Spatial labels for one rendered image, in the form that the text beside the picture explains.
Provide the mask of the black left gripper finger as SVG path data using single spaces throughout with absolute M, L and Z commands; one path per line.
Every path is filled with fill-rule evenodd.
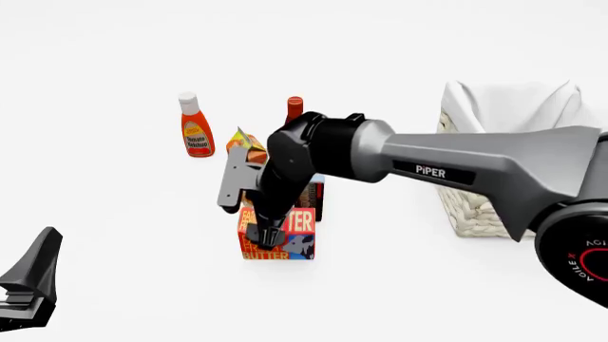
M 0 287 L 9 292 L 34 293 L 55 304 L 55 275 L 62 240 L 54 227 L 42 230 L 19 261 L 0 276 Z

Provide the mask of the orange juice carton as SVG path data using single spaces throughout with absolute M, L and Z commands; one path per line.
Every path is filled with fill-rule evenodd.
M 254 136 L 240 128 L 227 144 L 228 159 L 218 195 L 218 205 L 227 213 L 239 210 L 242 193 L 257 189 L 257 177 L 267 153 Z

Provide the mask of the dark red printed food box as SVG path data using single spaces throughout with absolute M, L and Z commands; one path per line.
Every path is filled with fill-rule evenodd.
M 295 202 L 297 208 L 313 208 L 315 210 L 315 221 L 322 221 L 323 204 L 325 192 L 325 176 L 315 174 L 309 184 Z

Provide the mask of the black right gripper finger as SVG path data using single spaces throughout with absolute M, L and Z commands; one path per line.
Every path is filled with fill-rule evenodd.
M 257 246 L 261 250 L 273 250 L 285 241 L 285 232 L 276 227 L 257 229 Z

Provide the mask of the dark bottle with red cap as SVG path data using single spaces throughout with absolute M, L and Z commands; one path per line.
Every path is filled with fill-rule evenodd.
M 302 115 L 304 108 L 303 99 L 299 96 L 292 96 L 287 100 L 287 116 L 285 124 Z

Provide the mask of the white cloth basket lining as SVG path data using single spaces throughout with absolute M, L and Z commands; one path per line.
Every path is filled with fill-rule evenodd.
M 523 133 L 582 125 L 608 131 L 608 110 L 583 100 L 574 82 L 447 82 L 438 133 Z

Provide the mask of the woven pale wicker basket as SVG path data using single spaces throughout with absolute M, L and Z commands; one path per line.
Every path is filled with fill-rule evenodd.
M 469 116 L 441 109 L 437 133 L 490 133 Z M 509 238 L 503 222 L 484 196 L 449 187 L 436 187 L 440 201 L 456 236 L 461 238 Z

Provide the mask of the red butter box with cow print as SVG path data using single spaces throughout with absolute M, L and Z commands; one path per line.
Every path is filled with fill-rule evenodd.
M 247 228 L 257 224 L 255 210 L 242 207 L 239 212 L 237 234 L 244 259 L 295 260 L 314 259 L 315 209 L 293 208 L 281 228 L 283 239 L 273 250 L 260 250 L 247 237 Z

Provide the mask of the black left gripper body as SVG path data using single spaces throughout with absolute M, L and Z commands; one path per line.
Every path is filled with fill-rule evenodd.
M 45 327 L 51 318 L 56 298 L 19 284 L 2 284 L 6 298 L 0 298 L 0 333 Z

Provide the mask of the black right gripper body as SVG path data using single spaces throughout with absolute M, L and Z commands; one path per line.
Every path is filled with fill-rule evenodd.
M 261 227 L 262 231 L 271 228 L 283 233 L 289 232 L 289 215 L 292 210 L 279 216 L 259 216 L 254 208 L 246 209 L 246 232 L 256 233 L 257 228 Z

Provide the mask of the tomato ketchup bottle white cap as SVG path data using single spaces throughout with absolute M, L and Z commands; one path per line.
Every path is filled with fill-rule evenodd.
M 179 96 L 181 133 L 186 152 L 194 158 L 206 158 L 215 153 L 215 142 L 209 123 L 205 119 L 198 98 L 193 92 Z

